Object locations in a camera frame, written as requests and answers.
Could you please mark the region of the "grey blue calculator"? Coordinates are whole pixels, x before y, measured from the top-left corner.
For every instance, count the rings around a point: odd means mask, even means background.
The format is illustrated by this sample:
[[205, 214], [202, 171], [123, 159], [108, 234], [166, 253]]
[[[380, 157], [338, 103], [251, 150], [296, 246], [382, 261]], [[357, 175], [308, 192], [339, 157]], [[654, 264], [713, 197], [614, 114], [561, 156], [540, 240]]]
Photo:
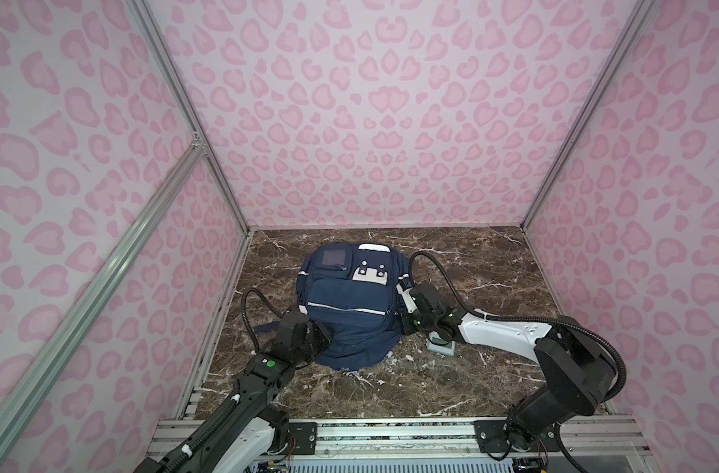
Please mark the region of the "grey blue calculator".
[[427, 338], [427, 348], [430, 352], [438, 353], [446, 357], [453, 357], [456, 351], [456, 342], [445, 341], [438, 336], [438, 333], [432, 332]]

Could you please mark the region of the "navy blue student backpack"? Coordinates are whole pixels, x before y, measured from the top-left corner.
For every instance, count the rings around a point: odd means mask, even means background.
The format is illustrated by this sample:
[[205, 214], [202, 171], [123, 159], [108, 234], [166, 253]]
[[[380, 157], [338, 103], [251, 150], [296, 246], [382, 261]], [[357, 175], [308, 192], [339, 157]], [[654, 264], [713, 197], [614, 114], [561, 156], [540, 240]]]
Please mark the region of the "navy blue student backpack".
[[314, 362], [336, 371], [380, 363], [401, 339], [399, 289], [410, 287], [410, 259], [385, 244], [324, 244], [296, 277], [296, 309], [332, 332]]

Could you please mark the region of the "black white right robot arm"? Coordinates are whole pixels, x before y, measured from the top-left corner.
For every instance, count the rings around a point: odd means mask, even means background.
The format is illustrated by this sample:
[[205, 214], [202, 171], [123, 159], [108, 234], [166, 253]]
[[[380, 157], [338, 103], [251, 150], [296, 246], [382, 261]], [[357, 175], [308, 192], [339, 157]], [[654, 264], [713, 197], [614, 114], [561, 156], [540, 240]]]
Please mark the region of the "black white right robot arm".
[[400, 284], [400, 315], [413, 332], [443, 344], [481, 345], [536, 363], [544, 385], [520, 400], [501, 427], [479, 439], [482, 453], [502, 460], [530, 451], [556, 427], [576, 416], [591, 416], [627, 381], [620, 353], [571, 317], [504, 317], [467, 305], [452, 307], [430, 283]]

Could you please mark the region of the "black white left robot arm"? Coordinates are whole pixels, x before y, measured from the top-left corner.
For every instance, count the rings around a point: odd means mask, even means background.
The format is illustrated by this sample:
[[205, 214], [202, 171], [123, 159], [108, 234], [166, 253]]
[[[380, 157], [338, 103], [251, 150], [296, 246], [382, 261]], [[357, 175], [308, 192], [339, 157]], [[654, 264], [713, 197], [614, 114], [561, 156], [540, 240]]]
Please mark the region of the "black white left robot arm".
[[258, 457], [285, 457], [292, 452], [286, 411], [273, 406], [299, 367], [319, 358], [330, 346], [331, 331], [300, 311], [289, 311], [276, 337], [247, 363], [233, 390], [196, 430], [137, 472], [243, 472]]

